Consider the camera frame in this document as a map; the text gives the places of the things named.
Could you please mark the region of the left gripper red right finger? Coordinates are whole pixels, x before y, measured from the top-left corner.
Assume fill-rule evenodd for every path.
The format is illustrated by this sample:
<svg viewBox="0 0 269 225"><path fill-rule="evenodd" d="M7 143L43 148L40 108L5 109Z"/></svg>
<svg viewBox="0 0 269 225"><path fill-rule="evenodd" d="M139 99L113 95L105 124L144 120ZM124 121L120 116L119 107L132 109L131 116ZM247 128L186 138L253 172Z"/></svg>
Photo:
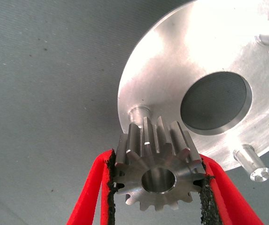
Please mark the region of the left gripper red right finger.
<svg viewBox="0 0 269 225"><path fill-rule="evenodd" d="M223 168L201 155L205 178L200 181L203 225L262 225L263 222Z"/></svg>

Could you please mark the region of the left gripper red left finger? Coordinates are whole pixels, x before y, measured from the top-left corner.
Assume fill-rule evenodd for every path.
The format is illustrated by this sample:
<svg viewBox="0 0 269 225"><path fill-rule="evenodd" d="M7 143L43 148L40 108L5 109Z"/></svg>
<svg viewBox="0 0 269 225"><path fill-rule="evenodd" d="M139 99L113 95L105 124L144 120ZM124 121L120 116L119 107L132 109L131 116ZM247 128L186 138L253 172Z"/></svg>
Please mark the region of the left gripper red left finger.
<svg viewBox="0 0 269 225"><path fill-rule="evenodd" d="M114 170L115 152L113 149L96 157L67 221L68 225L91 225L99 194L101 194L100 224L115 224L114 194L117 188L113 184Z"/></svg>

